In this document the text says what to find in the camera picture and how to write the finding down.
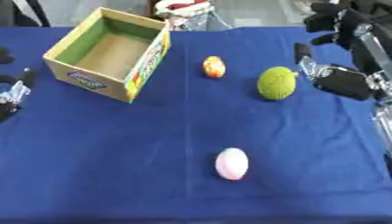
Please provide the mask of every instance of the cardboard box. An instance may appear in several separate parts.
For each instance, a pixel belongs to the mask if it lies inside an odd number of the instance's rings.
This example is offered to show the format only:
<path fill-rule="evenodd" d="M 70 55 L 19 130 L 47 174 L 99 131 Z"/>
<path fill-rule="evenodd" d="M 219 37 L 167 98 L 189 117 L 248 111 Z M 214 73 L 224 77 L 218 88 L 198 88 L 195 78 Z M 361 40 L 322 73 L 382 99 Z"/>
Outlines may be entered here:
<path fill-rule="evenodd" d="M 170 45 L 168 24 L 99 8 L 44 59 L 58 80 L 132 102 Z"/>

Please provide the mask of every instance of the ball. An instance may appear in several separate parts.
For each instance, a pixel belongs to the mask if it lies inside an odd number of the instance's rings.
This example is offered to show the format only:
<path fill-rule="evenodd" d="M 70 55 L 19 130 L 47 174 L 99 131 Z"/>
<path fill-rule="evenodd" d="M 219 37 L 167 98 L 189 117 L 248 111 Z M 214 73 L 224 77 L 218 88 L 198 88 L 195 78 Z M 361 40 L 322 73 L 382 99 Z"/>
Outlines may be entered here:
<path fill-rule="evenodd" d="M 226 72 L 226 66 L 223 60 L 217 56 L 210 56 L 203 62 L 204 72 L 208 77 L 220 78 Z"/>
<path fill-rule="evenodd" d="M 215 169 L 224 179 L 239 180 L 249 168 L 248 157 L 243 150 L 228 148 L 215 160 Z"/>
<path fill-rule="evenodd" d="M 265 71 L 257 82 L 259 93 L 269 100 L 281 100 L 296 89 L 296 77 L 289 68 L 276 66 Z"/>

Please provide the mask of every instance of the table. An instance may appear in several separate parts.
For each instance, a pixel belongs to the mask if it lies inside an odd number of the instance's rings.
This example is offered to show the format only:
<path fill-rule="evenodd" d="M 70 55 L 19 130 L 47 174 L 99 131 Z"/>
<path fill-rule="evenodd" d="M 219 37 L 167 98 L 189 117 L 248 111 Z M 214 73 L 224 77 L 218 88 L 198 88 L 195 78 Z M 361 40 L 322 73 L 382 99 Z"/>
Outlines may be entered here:
<path fill-rule="evenodd" d="M 372 101 L 320 92 L 303 75 L 286 100 L 256 92 L 265 69 L 297 69 L 293 44 L 312 38 L 303 28 L 174 32 L 131 105 L 54 79 L 41 56 L 68 31 L 0 29 L 16 58 L 0 72 L 40 72 L 24 109 L 0 124 L 0 218 L 392 215 Z M 209 55 L 226 61 L 226 77 L 202 74 Z M 334 45 L 314 55 L 351 65 Z M 244 180 L 214 172 L 226 147 L 249 155 Z"/>

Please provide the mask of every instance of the white ball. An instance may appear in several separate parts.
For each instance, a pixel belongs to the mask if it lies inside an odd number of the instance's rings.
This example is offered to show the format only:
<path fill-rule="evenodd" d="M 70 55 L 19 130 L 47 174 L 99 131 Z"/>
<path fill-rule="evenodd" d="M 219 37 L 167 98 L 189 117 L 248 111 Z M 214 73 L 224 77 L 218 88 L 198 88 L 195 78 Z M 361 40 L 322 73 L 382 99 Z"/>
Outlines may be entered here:
<path fill-rule="evenodd" d="M 240 149 L 227 148 L 215 160 L 215 169 L 221 177 L 229 180 L 239 180 L 249 167 L 248 157 Z"/>

